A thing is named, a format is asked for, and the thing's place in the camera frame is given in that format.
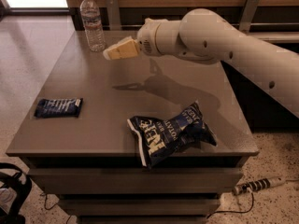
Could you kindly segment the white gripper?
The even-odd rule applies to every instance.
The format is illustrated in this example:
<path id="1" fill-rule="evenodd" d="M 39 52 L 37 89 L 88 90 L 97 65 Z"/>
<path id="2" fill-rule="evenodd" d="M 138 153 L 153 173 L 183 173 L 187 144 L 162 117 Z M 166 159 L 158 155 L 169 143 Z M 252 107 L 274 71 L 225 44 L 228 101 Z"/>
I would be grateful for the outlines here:
<path id="1" fill-rule="evenodd" d="M 137 32 L 137 42 L 131 37 L 127 36 L 118 43 L 110 46 L 103 51 L 103 55 L 107 60 L 118 60 L 133 58 L 137 56 L 140 49 L 149 56 L 164 55 L 164 26 L 167 20 L 153 20 L 145 19 L 145 23 Z"/>

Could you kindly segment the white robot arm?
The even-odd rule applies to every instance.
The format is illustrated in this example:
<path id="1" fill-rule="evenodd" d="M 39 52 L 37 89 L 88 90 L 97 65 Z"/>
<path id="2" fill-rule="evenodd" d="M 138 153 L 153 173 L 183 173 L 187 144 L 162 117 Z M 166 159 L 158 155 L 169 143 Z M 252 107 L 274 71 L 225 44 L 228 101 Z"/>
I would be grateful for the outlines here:
<path id="1" fill-rule="evenodd" d="M 224 61 L 299 117 L 299 55 L 236 30 L 211 10 L 197 8 L 180 21 L 147 18 L 136 38 L 125 37 L 103 51 L 108 60 L 139 53 Z"/>

